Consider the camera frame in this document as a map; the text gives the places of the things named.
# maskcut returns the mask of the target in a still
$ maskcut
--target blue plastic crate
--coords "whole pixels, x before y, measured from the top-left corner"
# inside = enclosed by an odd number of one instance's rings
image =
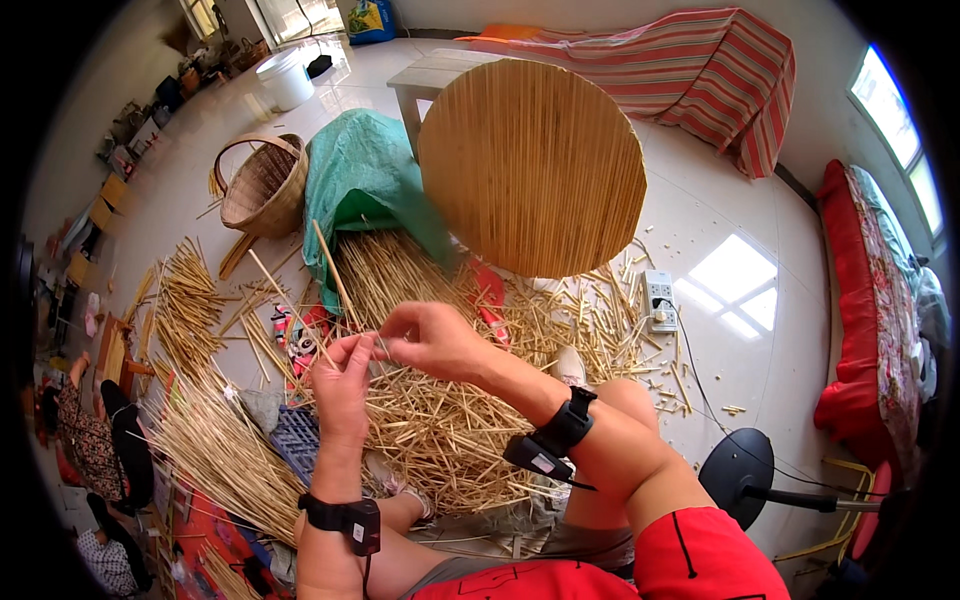
[[[313,468],[320,448],[320,428],[317,420],[305,408],[280,407],[279,421],[270,434],[270,443],[287,465],[310,487]]]

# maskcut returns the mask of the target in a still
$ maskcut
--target power strip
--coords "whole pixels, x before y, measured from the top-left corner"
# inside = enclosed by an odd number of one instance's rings
[[[666,271],[647,269],[643,272],[643,295],[647,299],[647,314],[653,318],[647,322],[650,331],[654,333],[670,333],[677,330],[676,302],[673,300],[673,279]],[[654,308],[654,300],[670,300],[658,302]]]

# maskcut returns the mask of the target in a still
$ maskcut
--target striped cloth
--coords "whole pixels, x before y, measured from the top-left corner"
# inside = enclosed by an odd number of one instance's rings
[[[750,178],[773,175],[793,103],[793,44],[743,9],[673,12],[617,34],[491,25],[462,39],[578,73],[628,115],[679,125],[734,155]]]

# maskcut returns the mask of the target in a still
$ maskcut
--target white sneaker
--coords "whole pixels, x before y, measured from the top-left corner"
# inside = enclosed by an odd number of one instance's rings
[[[557,362],[550,367],[550,375],[560,379],[566,385],[575,385],[578,388],[588,389],[587,368],[580,352],[573,346],[564,346],[554,354]]]
[[[430,518],[433,515],[433,505],[430,500],[423,492],[407,483],[402,476],[390,469],[387,465],[387,457],[383,452],[368,450],[364,456],[364,463],[367,464],[373,479],[383,487],[386,493],[391,496],[396,496],[399,493],[409,493],[423,505],[420,518]]]

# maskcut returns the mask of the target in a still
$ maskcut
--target wooden bench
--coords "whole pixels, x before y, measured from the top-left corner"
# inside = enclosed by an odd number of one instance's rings
[[[487,52],[438,48],[430,56],[415,60],[387,81],[387,87],[394,89],[396,101],[400,104],[400,115],[410,139],[410,148],[414,151],[414,160],[420,162],[417,140],[421,122],[417,100],[433,102],[442,89],[465,71],[485,62],[506,58]]]

